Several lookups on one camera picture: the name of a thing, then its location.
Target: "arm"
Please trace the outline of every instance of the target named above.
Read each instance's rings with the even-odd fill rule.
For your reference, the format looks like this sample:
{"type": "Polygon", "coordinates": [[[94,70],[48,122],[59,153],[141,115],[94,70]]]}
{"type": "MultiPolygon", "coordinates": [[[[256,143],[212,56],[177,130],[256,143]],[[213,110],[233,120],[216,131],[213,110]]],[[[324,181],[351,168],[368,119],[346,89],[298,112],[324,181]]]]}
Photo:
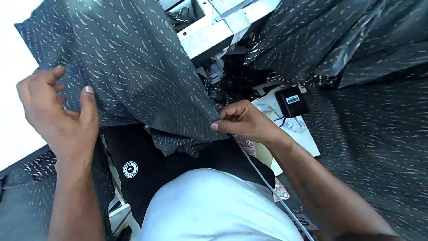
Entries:
{"type": "Polygon", "coordinates": [[[213,130],[262,143],[271,151],[300,200],[332,236],[346,233],[397,235],[348,185],[334,177],[249,101],[219,112],[213,130]]]}
{"type": "Polygon", "coordinates": [[[81,113],[65,110],[57,84],[65,68],[35,72],[17,85],[25,117],[46,140],[58,161],[49,240],[102,241],[104,226],[91,174],[99,132],[94,89],[80,93],[81,113]]]}

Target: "circular logo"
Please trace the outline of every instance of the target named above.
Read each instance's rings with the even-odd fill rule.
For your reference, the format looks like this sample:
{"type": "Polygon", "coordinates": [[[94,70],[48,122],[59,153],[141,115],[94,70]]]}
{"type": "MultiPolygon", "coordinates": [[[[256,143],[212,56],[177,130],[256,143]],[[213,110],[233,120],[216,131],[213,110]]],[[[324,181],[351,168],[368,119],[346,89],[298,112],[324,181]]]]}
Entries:
{"type": "Polygon", "coordinates": [[[137,174],[138,166],[135,162],[127,162],[123,166],[123,174],[127,178],[132,178],[137,174]]]}

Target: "finger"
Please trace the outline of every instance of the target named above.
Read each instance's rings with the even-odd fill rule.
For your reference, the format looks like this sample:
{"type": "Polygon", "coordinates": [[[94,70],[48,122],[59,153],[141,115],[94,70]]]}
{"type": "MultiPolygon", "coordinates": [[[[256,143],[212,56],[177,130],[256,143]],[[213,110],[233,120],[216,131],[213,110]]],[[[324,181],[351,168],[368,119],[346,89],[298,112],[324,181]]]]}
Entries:
{"type": "Polygon", "coordinates": [[[53,86],[55,92],[60,92],[65,90],[65,84],[56,84],[53,86]]]}
{"type": "Polygon", "coordinates": [[[217,120],[211,123],[211,129],[223,133],[242,135],[248,130],[246,122],[233,122],[228,120],[217,120]]]}
{"type": "Polygon", "coordinates": [[[31,100],[31,92],[30,92],[30,88],[28,87],[27,79],[28,77],[19,81],[16,84],[16,89],[18,90],[19,99],[21,100],[24,106],[29,104],[31,100]]]}
{"type": "Polygon", "coordinates": [[[248,105],[248,103],[251,104],[251,102],[249,102],[248,100],[241,100],[239,102],[227,105],[225,107],[223,107],[220,111],[219,111],[219,115],[220,115],[220,119],[224,120],[225,118],[227,119],[227,117],[229,116],[233,116],[233,115],[241,115],[244,113],[244,111],[246,110],[246,107],[248,105]]]}
{"type": "Polygon", "coordinates": [[[80,114],[71,110],[64,109],[64,113],[70,116],[73,120],[77,121],[80,118],[80,114]]]}
{"type": "Polygon", "coordinates": [[[57,97],[56,97],[56,102],[57,102],[60,106],[62,106],[66,100],[67,100],[67,97],[65,97],[65,96],[57,96],[57,97]]]}
{"type": "Polygon", "coordinates": [[[44,109],[62,108],[58,105],[58,91],[63,90],[61,84],[57,85],[58,78],[64,76],[65,68],[58,66],[54,69],[33,73],[26,83],[34,104],[44,109]]]}
{"type": "Polygon", "coordinates": [[[91,86],[86,86],[80,92],[80,120],[85,123],[98,121],[98,109],[95,102],[95,90],[91,86]]]}
{"type": "Polygon", "coordinates": [[[44,82],[48,85],[56,85],[59,78],[65,75],[65,67],[57,66],[53,69],[37,71],[32,74],[32,81],[44,82]]]}
{"type": "Polygon", "coordinates": [[[60,78],[62,78],[65,75],[65,67],[58,65],[57,67],[47,70],[49,74],[52,75],[53,78],[48,79],[48,84],[56,84],[56,81],[60,78]]]}

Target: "hand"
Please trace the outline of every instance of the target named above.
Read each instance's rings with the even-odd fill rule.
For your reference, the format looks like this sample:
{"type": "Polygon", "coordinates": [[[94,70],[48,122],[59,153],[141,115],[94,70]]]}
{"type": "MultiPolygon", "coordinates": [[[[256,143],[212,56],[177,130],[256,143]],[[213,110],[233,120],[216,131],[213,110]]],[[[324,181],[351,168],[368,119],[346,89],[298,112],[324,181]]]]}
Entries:
{"type": "Polygon", "coordinates": [[[35,72],[17,84],[19,98],[24,105],[25,118],[55,153],[58,165],[91,166],[93,149],[99,132],[99,115],[94,89],[86,86],[80,93],[81,113],[63,108],[65,97],[58,96],[65,85],[57,80],[65,74],[65,67],[35,72]]]}
{"type": "Polygon", "coordinates": [[[287,133],[248,100],[225,106],[219,114],[220,120],[211,123],[212,130],[235,134],[265,145],[284,140],[292,141],[287,133]]]}

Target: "fingernail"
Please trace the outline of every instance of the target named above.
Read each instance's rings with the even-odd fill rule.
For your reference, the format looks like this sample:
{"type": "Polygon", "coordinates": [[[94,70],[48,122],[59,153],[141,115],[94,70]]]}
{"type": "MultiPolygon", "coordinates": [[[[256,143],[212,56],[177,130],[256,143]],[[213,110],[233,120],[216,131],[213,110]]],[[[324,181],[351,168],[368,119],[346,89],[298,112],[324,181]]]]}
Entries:
{"type": "Polygon", "coordinates": [[[218,124],[217,123],[212,123],[211,124],[211,130],[218,130],[218,124]]]}
{"type": "Polygon", "coordinates": [[[83,89],[88,93],[95,94],[95,90],[91,86],[85,86],[83,89]]]}

